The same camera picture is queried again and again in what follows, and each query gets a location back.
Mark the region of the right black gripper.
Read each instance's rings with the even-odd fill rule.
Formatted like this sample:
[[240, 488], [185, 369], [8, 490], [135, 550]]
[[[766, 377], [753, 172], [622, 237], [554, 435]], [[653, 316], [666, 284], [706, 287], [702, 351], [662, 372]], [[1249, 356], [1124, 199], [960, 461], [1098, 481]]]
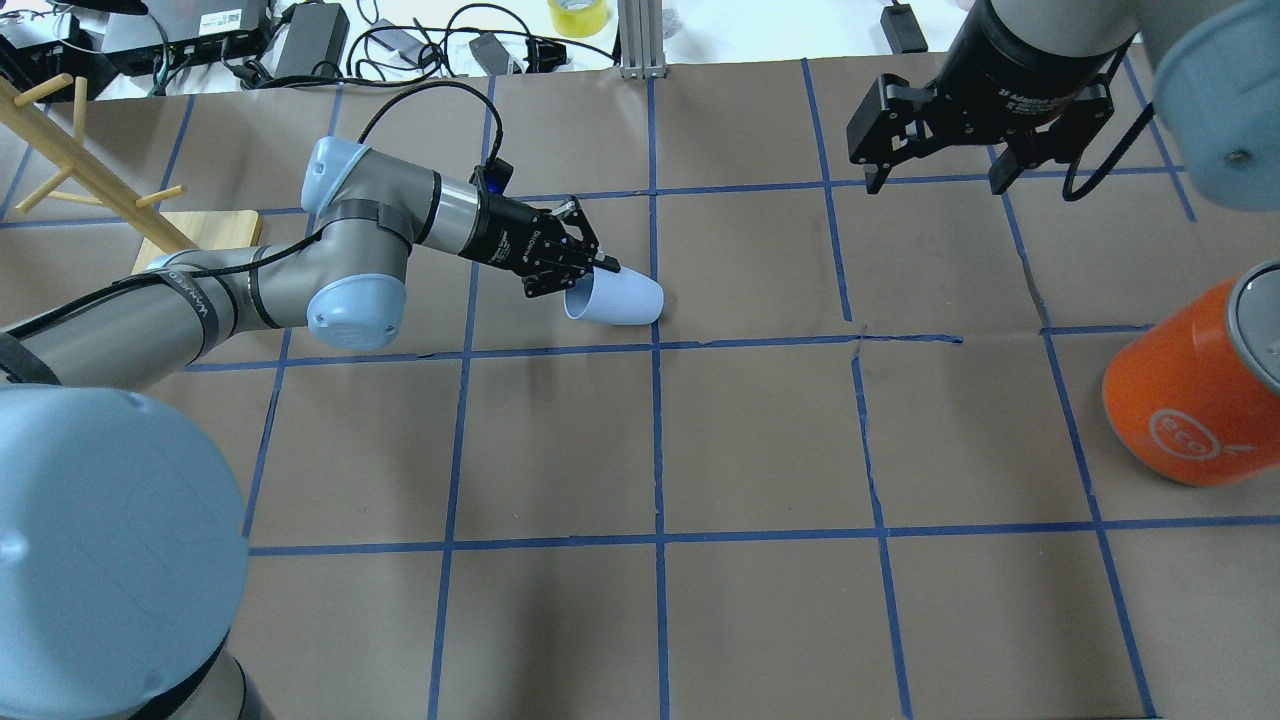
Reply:
[[1103, 67], [1115, 51], [1102, 1], [975, 1], [929, 83], [877, 77], [847, 123], [849, 160], [877, 195], [936, 145], [1004, 141], [989, 190], [1005, 193], [1025, 170], [1082, 158], [1114, 115]]

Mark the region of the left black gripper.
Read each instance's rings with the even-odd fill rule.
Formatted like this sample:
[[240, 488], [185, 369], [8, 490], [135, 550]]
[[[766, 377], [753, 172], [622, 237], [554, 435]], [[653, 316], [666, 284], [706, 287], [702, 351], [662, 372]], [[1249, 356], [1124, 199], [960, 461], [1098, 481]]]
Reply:
[[576, 287], [596, 270], [621, 272], [600, 243], [579, 199], [535, 209], [498, 193], [472, 192], [460, 201], [474, 218], [460, 256], [522, 278], [536, 299]]

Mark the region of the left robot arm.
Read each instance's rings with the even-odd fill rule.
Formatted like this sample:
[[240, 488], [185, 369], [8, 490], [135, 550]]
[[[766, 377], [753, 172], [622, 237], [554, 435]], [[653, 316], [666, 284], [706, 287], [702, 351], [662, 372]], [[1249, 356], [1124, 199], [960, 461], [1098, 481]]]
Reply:
[[529, 297], [618, 275], [576, 199], [553, 210], [321, 138], [291, 246], [187, 250], [3, 332], [3, 716], [165, 717], [224, 651], [250, 569], [236, 474], [146, 395], [251, 331], [352, 351], [399, 333], [417, 246], [511, 272]]

